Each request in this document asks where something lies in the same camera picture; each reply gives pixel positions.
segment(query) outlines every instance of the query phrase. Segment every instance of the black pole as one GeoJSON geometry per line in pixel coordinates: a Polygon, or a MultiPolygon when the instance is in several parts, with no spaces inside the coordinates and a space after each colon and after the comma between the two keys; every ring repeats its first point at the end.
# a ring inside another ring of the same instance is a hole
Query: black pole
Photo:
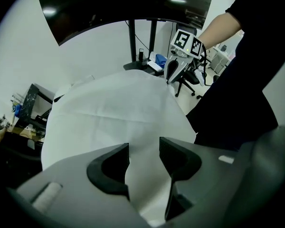
{"type": "Polygon", "coordinates": [[[151,33],[150,33],[150,44],[149,44],[149,56],[151,52],[154,50],[154,43],[155,43],[155,34],[156,34],[156,25],[157,25],[157,20],[152,20],[151,21],[151,33]]]}
{"type": "Polygon", "coordinates": [[[129,22],[129,37],[132,62],[136,61],[136,44],[135,44],[135,20],[131,19],[129,22]]]}

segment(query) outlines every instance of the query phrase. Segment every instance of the floor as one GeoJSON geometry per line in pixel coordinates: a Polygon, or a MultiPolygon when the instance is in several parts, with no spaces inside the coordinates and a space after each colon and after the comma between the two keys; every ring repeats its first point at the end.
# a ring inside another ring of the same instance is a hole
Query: floor
{"type": "MultiPolygon", "coordinates": [[[[216,75],[216,73],[211,68],[207,68],[206,73],[206,83],[207,85],[211,85],[213,83],[213,76],[216,75]]],[[[202,87],[201,85],[191,85],[190,83],[189,85],[195,90],[195,96],[191,95],[191,90],[189,90],[185,85],[182,85],[180,88],[180,94],[178,97],[176,97],[177,103],[185,114],[188,114],[199,102],[199,99],[197,99],[196,96],[203,96],[210,88],[210,86],[202,87]]],[[[177,92],[179,83],[176,82],[172,86],[175,92],[177,92]]]]}

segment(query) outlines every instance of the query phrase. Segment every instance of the black monitor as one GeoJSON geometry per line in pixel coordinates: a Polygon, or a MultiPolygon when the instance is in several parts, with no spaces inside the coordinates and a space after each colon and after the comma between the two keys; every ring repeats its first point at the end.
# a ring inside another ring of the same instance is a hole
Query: black monitor
{"type": "Polygon", "coordinates": [[[202,29],[211,0],[39,0],[58,44],[95,27],[129,19],[174,21],[202,29]]]}

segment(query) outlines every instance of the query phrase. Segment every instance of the blue object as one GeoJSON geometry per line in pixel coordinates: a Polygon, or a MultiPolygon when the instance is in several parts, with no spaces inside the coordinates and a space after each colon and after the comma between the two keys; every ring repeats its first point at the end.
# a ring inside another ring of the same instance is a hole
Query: blue object
{"type": "Polygon", "coordinates": [[[15,117],[19,117],[20,111],[21,111],[21,105],[18,104],[16,105],[16,110],[15,110],[15,117]]]}
{"type": "Polygon", "coordinates": [[[161,68],[165,67],[166,61],[167,61],[167,58],[165,58],[163,55],[156,54],[156,56],[155,56],[155,63],[157,65],[159,65],[161,68]]]}

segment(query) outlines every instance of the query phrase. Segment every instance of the white wall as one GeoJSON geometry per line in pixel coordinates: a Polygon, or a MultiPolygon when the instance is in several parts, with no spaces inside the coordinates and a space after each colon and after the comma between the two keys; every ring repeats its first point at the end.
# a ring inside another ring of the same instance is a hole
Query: white wall
{"type": "MultiPolygon", "coordinates": [[[[212,0],[204,28],[232,2],[212,0]]],[[[136,35],[149,47],[151,22],[135,24],[136,35]]],[[[158,22],[155,52],[167,54],[171,28],[171,22],[158,22]]],[[[56,92],[88,74],[100,78],[123,71],[123,65],[131,62],[128,31],[124,21],[117,22],[86,31],[59,47],[39,0],[17,0],[0,24],[0,105],[5,105],[0,116],[11,115],[11,96],[25,95],[32,83],[56,92]]],[[[139,48],[144,46],[136,40],[137,52],[139,48]]]]}
{"type": "Polygon", "coordinates": [[[275,113],[278,124],[285,126],[285,63],[264,88],[263,93],[275,113]]]}

